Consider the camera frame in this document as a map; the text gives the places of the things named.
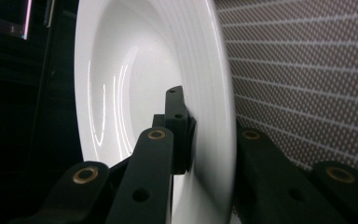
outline brass insert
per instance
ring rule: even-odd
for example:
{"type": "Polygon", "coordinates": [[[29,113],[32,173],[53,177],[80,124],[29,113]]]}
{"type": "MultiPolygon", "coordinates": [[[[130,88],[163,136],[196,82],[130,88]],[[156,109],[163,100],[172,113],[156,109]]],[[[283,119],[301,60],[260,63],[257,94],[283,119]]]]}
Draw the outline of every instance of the brass insert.
{"type": "Polygon", "coordinates": [[[260,134],[257,133],[257,132],[253,132],[253,131],[244,131],[242,133],[242,136],[247,138],[247,139],[250,139],[250,140],[260,139],[260,134]]]}
{"type": "Polygon", "coordinates": [[[98,176],[98,168],[95,166],[88,166],[78,170],[74,174],[74,182],[77,184],[87,184],[98,176]]]}
{"type": "Polygon", "coordinates": [[[160,130],[154,130],[149,132],[149,134],[147,135],[150,139],[155,139],[155,140],[159,140],[161,138],[165,137],[165,132],[160,131],[160,130]]]}
{"type": "Polygon", "coordinates": [[[351,184],[355,181],[354,176],[348,171],[338,167],[327,167],[327,174],[336,181],[351,184]]]}

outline black mounting bracket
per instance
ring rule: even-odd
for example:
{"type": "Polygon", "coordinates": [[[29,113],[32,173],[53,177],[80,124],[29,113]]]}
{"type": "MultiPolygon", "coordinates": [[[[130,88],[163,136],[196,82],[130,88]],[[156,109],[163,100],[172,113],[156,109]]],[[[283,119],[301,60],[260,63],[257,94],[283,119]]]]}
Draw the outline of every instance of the black mounting bracket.
{"type": "MultiPolygon", "coordinates": [[[[191,169],[196,121],[182,87],[167,90],[164,115],[141,133],[132,155],[112,168],[79,163],[33,216],[19,223],[171,223],[172,177],[191,169]]],[[[358,223],[358,171],[325,161],[296,168],[264,134],[237,130],[234,206],[242,223],[358,223]]]]}

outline white plate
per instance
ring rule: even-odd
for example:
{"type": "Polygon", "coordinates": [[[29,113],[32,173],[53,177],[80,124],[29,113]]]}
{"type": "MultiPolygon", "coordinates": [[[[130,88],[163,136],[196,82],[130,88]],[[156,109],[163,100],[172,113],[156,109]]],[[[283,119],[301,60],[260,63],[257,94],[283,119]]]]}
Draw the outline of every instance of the white plate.
{"type": "Polygon", "coordinates": [[[76,110],[85,161],[113,166],[182,85],[197,120],[192,170],[175,177],[172,223],[228,222],[236,157],[227,55],[213,1],[82,0],[76,110]]]}

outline circular hole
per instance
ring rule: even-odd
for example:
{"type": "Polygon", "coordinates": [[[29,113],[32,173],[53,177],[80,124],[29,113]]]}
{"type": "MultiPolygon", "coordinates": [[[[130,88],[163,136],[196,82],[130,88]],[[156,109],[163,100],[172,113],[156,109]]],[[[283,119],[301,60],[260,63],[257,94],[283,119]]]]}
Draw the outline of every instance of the circular hole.
{"type": "Polygon", "coordinates": [[[155,131],[151,131],[147,134],[147,136],[151,139],[161,139],[165,137],[165,132],[160,131],[160,130],[155,130],[155,131]]]}
{"type": "Polygon", "coordinates": [[[245,131],[242,133],[242,136],[251,140],[256,140],[260,138],[260,134],[253,131],[245,131]]]}
{"type": "Polygon", "coordinates": [[[79,174],[79,178],[87,179],[90,178],[94,173],[91,170],[84,170],[79,174]]]}
{"type": "Polygon", "coordinates": [[[150,194],[145,189],[137,189],[132,194],[133,200],[136,201],[137,203],[145,202],[147,199],[149,199],[149,197],[150,194]]]}
{"type": "Polygon", "coordinates": [[[98,167],[89,166],[78,170],[73,177],[77,184],[87,184],[98,176],[98,167]]]}
{"type": "Polygon", "coordinates": [[[355,181],[355,178],[351,173],[338,167],[327,167],[326,172],[331,178],[335,179],[336,181],[340,181],[347,184],[353,183],[355,181]]]}
{"type": "Polygon", "coordinates": [[[162,133],[160,133],[160,132],[152,132],[150,135],[152,135],[155,138],[159,138],[159,137],[162,136],[162,133]]]}
{"type": "Polygon", "coordinates": [[[305,202],[304,193],[300,189],[289,189],[289,196],[297,202],[305,202]]]}

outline patterned backdrop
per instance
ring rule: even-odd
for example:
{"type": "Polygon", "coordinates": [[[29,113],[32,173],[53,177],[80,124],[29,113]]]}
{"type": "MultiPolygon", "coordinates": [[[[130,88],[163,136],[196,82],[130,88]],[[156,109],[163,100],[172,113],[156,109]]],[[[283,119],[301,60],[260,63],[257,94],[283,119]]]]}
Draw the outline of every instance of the patterned backdrop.
{"type": "Polygon", "coordinates": [[[358,0],[216,0],[237,118],[296,165],[358,168],[358,0]]]}

